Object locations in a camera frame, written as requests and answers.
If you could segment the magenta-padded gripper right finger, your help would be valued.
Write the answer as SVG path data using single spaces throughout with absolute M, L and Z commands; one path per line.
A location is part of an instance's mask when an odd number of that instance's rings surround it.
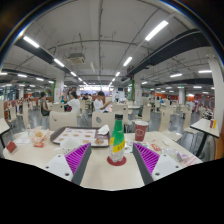
M 133 144 L 133 155 L 145 185 L 182 169 L 168 154 L 159 155 L 137 143 Z

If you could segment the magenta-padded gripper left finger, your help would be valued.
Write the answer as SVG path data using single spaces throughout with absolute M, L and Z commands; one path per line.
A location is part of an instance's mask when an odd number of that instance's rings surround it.
M 44 166 L 44 169 L 79 185 L 82 181 L 90 155 L 91 144 L 87 143 L 66 154 L 57 154 Z

